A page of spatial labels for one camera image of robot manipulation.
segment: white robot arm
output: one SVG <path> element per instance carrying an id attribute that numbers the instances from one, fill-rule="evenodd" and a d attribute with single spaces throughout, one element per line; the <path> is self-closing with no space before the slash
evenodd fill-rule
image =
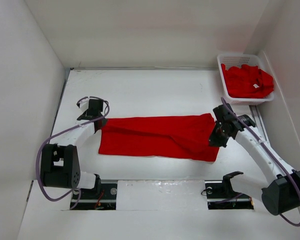
<path id="1" fill-rule="evenodd" d="M 233 138 L 250 154 L 267 181 L 251 178 L 243 172 L 233 172 L 223 177 L 224 190 L 262 201 L 273 215 L 300 207 L 300 171 L 271 148 L 249 116 L 236 116 L 231 106 L 224 99 L 222 101 L 223 105 L 213 109 L 217 121 L 209 138 L 210 146 L 226 147 L 228 139 Z"/>

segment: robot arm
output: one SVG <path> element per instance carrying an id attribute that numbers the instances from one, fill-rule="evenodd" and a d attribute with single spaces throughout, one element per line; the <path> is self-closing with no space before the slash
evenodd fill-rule
<path id="1" fill-rule="evenodd" d="M 299 207 L 299 197 L 286 172 L 300 190 L 300 171 L 294 170 L 271 148 L 261 137 L 256 124 L 249 116 L 238 117 L 244 123 L 243 125 L 227 108 L 220 105 L 213 110 L 217 121 L 209 138 L 210 146 L 226 147 L 228 139 L 233 138 L 250 154 L 265 175 L 267 182 L 253 179 L 244 175 L 243 172 L 234 172 L 223 177 L 224 186 L 231 188 L 234 192 L 261 200 L 266 209 L 273 215 L 279 215 Z M 248 131 L 246 127 L 249 127 L 254 134 Z M 274 161 L 271 155 L 279 161 L 286 172 Z"/>
<path id="2" fill-rule="evenodd" d="M 40 179 L 44 186 L 100 191 L 99 175 L 80 171 L 78 149 L 106 124 L 105 118 L 85 124 L 102 117 L 103 103 L 102 99 L 94 98 L 79 102 L 77 106 L 83 114 L 77 118 L 76 125 L 80 127 L 66 132 L 56 143 L 47 143 L 43 147 Z"/>

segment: black clamp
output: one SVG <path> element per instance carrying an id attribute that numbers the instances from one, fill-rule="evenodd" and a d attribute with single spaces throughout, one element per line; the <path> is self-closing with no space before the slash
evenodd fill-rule
<path id="1" fill-rule="evenodd" d="M 234 171 L 234 172 L 228 173 L 227 175 L 223 176 L 223 178 L 222 178 L 222 187 L 223 187 L 223 190 L 224 190 L 224 192 L 227 196 L 228 195 L 232 196 L 232 195 L 237 194 L 237 192 L 235 192 L 232 189 L 230 179 L 232 179 L 235 176 L 241 175 L 241 174 L 244 174 L 244 173 L 241 172 L 241 171 Z"/>

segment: cable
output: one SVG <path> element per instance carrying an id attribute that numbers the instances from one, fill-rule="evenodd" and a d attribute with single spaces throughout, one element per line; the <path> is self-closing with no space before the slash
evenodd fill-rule
<path id="1" fill-rule="evenodd" d="M 260 142 L 260 145 L 263 147 L 263 149 L 266 151 L 266 153 L 274 160 L 274 162 L 282 169 L 282 171 L 285 173 L 285 175 L 288 177 L 289 181 L 291 182 L 292 186 L 294 187 L 296 194 L 298 195 L 299 201 L 300 201 L 300 189 L 298 188 L 298 185 L 296 184 L 295 180 L 292 178 L 292 176 L 289 174 L 289 172 L 285 169 L 285 167 L 279 162 L 279 160 L 276 158 L 276 156 L 270 151 L 270 149 L 267 147 L 267 145 L 261 141 L 260 137 L 248 126 L 246 125 L 237 115 L 231 111 L 231 109 L 227 106 L 226 100 L 221 97 L 221 101 L 225 109 L 232 115 L 234 116 L 239 123 L 241 123 L 254 137 L 255 139 Z M 295 227 L 300 227 L 300 222 L 299 223 L 294 223 L 287 219 L 285 216 L 283 216 L 280 213 L 280 216 L 286 220 L 289 224 L 295 226 Z"/>
<path id="2" fill-rule="evenodd" d="M 94 205 L 94 209 L 96 209 L 98 207 L 100 199 L 102 199 L 102 197 L 104 196 L 104 194 L 105 194 L 105 190 L 102 190 L 102 192 L 101 192 L 101 194 L 100 194 L 100 196 L 98 198 L 98 201 Z"/>
<path id="3" fill-rule="evenodd" d="M 81 189 L 80 188 L 76 189 L 76 191 L 79 192 L 79 196 L 78 196 L 78 199 L 75 201 L 74 205 L 72 207 L 70 207 L 70 210 L 74 209 L 78 205 L 79 200 L 81 199 Z"/>
<path id="4" fill-rule="evenodd" d="M 228 198 L 228 199 L 225 199 L 225 200 L 222 200 L 222 201 L 215 201 L 214 203 L 215 204 L 223 204 L 223 203 L 227 203 L 227 202 L 230 202 L 231 200 L 233 199 L 238 199 L 240 196 L 242 196 L 243 193 L 239 193 L 237 196 L 234 196 L 234 197 L 231 197 L 231 198 Z"/>
<path id="5" fill-rule="evenodd" d="M 52 135 L 52 136 L 48 137 L 46 140 L 43 141 L 43 143 L 41 144 L 41 146 L 40 146 L 40 148 L 39 148 L 39 150 L 38 150 L 38 153 L 37 153 L 37 155 L 36 155 L 36 159 L 35 159 L 35 175 L 36 175 L 36 179 L 37 179 L 37 181 L 38 181 L 38 184 L 39 184 L 39 187 L 40 187 L 40 190 L 41 190 L 42 194 L 44 195 L 44 197 L 45 197 L 46 199 L 48 199 L 48 200 L 51 201 L 51 202 L 57 202 L 57 201 L 63 199 L 65 196 L 69 195 L 74 189 L 71 189 L 70 191 L 66 192 L 65 194 L 63 194 L 62 196 L 57 197 L 57 198 L 52 198 L 52 197 L 50 197 L 50 196 L 47 194 L 47 192 L 46 192 L 46 190 L 45 190 L 45 188 L 44 188 L 44 185 L 43 185 L 43 183 L 42 183 L 42 181 L 41 181 L 41 178 L 40 178 L 40 169 L 39 169 L 39 168 L 40 168 L 40 167 L 39 167 L 39 165 L 40 165 L 40 155 L 41 155 L 41 153 L 42 153 L 42 150 L 43 150 L 44 146 L 45 146 L 51 139 L 54 139 L 54 138 L 56 138 L 56 137 L 58 137 L 58 136 L 60 136 L 60 135 L 62 135 L 62 134 L 65 134 L 65 133 L 67 133 L 67 132 L 69 132 L 69 131 L 72 131 L 72 130 L 74 130 L 74 129 L 80 128 L 81 126 L 84 126 L 84 125 L 87 125 L 87 124 L 90 124 L 90 123 L 93 123 L 93 122 L 96 122 L 96 121 L 99 121 L 99 120 L 104 119 L 104 118 L 109 114 L 109 112 L 110 112 L 109 102 L 106 101 L 106 100 L 103 100 L 102 98 L 96 97 L 96 96 L 89 96 L 89 97 L 88 97 L 88 96 L 85 96 L 85 97 L 81 98 L 81 99 L 77 102 L 77 104 L 79 104 L 82 100 L 85 100 L 85 99 L 98 99 L 98 100 L 102 100 L 102 101 L 106 104 L 106 107 L 105 107 L 105 109 L 104 109 L 104 112 L 105 112 L 104 115 L 101 116 L 101 117 L 97 117 L 97 118 L 95 118 L 95 119 L 92 119 L 92 120 L 90 120 L 90 121 L 86 121 L 86 122 L 84 122 L 84 123 L 82 123 L 82 124 L 75 125 L 75 126 L 73 126 L 73 127 L 70 127 L 70 128 L 68 128 L 68 129 L 66 129 L 66 130 L 63 130 L 63 131 L 61 131 L 61 132 L 59 132 L 59 133 L 57 133 L 57 134 L 55 134 L 55 135 Z M 75 204 L 72 206 L 71 209 L 73 209 L 75 206 L 77 206 L 77 204 L 78 204 L 78 202 L 79 202 L 79 200 L 80 200 L 80 197 L 81 197 L 81 190 L 79 190 L 79 196 L 78 196 L 78 199 L 77 199 L 77 201 L 75 202 Z"/>

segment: white enclosure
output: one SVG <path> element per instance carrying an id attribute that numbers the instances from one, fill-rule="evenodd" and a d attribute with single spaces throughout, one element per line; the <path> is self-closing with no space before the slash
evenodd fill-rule
<path id="1" fill-rule="evenodd" d="M 78 98 L 109 97 L 110 117 L 209 113 L 220 103 L 222 95 L 216 67 L 217 55 L 224 52 L 258 54 L 267 72 L 275 77 L 274 100 L 254 110 L 260 113 L 258 119 L 264 122 L 271 146 L 300 170 L 300 0 L 0 0 L 0 240 L 17 239 L 21 224 L 19 239 L 33 239 L 38 234 L 47 234 L 50 239 L 68 238 L 64 232 L 58 232 L 63 228 L 73 228 L 71 236 L 78 239 L 82 236 L 80 231 L 90 228 L 91 221 L 98 220 L 102 226 L 96 211 L 60 211 L 69 206 L 69 199 L 41 202 L 43 196 L 38 194 L 36 182 L 26 207 L 35 179 L 37 150 L 52 131 L 72 124 L 78 113 L 73 104 Z M 110 70 L 112 67 L 149 69 Z M 65 84 L 69 68 L 75 69 Z M 136 98 L 140 101 L 130 105 Z M 147 107 L 153 100 L 162 107 Z M 238 114 L 249 115 L 251 109 L 235 108 Z M 81 164 L 86 171 L 101 173 L 105 179 L 196 179 L 192 185 L 196 188 L 204 179 L 222 177 L 238 168 L 264 178 L 249 155 L 234 142 L 220 149 L 214 164 L 159 157 L 152 158 L 152 162 L 144 158 L 105 157 L 97 155 L 97 147 L 93 149 L 97 142 L 98 135 L 83 146 Z M 138 187 L 144 191 L 148 186 Z M 121 191 L 133 194 L 136 189 L 123 187 Z M 192 201 L 189 195 L 177 197 Z M 160 228 L 154 224 L 156 219 L 169 223 L 153 235 L 154 239 L 174 236 L 169 230 L 175 230 L 183 239 L 225 237 L 222 232 L 214 234 L 217 230 L 202 231 L 209 226 L 201 228 L 207 219 L 200 211 L 206 209 L 187 209 L 187 220 L 193 224 L 184 226 L 182 221 L 173 221 L 184 216 L 178 209 L 146 212 L 153 209 L 149 209 L 151 205 L 145 198 L 138 200 L 144 203 L 139 205 L 140 209 L 129 208 L 124 199 L 121 198 L 121 212 L 102 213 L 104 224 L 121 226 L 110 237 L 128 239 L 124 235 L 125 224 L 133 232 L 131 223 L 139 221 L 139 231 L 129 239 L 142 234 L 151 239 L 150 234 Z M 201 200 L 193 198 L 196 203 Z M 280 217 L 263 212 L 260 204 L 256 206 L 258 210 L 254 213 L 206 214 L 221 221 L 224 233 L 232 237 L 300 239 L 300 228 L 287 226 Z M 288 215 L 299 220 L 296 209 Z M 242 224 L 247 219 L 246 227 L 254 238 L 244 228 L 227 223 L 226 219 L 233 218 L 241 219 Z M 53 220 L 60 220 L 63 225 Z"/>

